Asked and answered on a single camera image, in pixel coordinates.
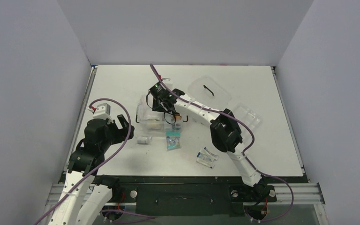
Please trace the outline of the clear plastic medicine box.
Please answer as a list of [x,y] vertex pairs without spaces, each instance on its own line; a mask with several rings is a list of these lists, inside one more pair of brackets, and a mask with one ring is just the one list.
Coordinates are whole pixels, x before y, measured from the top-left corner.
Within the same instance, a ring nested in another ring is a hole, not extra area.
[[[147,105],[147,100],[151,103],[153,99],[152,97],[147,97],[147,95],[141,95],[135,115],[135,121],[141,126],[143,132],[156,135],[165,132],[181,132],[184,124],[189,122],[189,117],[187,115],[181,115],[182,121],[175,123],[171,114],[152,111],[152,109]],[[145,127],[145,121],[149,119],[164,121],[164,129],[158,131],[147,130]]]

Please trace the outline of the teal packet of supplies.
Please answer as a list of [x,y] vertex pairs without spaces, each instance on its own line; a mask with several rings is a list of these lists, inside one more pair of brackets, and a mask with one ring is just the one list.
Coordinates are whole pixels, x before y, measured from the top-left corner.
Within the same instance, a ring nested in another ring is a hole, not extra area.
[[181,148],[180,132],[166,132],[165,138],[166,138],[166,149],[168,151]]

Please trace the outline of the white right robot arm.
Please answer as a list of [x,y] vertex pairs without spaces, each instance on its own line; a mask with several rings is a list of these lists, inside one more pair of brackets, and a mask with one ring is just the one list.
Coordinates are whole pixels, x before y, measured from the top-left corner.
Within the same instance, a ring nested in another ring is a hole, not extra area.
[[153,97],[153,111],[172,115],[190,116],[210,129],[211,141],[220,152],[228,155],[239,171],[246,195],[257,203],[268,197],[275,197],[273,187],[268,186],[262,174],[246,158],[247,147],[243,144],[239,120],[229,109],[217,110],[193,101],[185,92],[168,90],[163,84],[156,83],[148,94]]

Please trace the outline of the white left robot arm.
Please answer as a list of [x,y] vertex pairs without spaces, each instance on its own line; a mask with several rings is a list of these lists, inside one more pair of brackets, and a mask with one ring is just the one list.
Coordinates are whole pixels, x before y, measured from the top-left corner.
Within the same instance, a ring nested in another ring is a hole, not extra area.
[[122,114],[114,120],[104,112],[87,122],[84,138],[71,154],[59,201],[52,208],[50,225],[91,225],[103,206],[120,198],[119,180],[97,175],[105,153],[115,144],[122,149],[134,136],[134,126]]

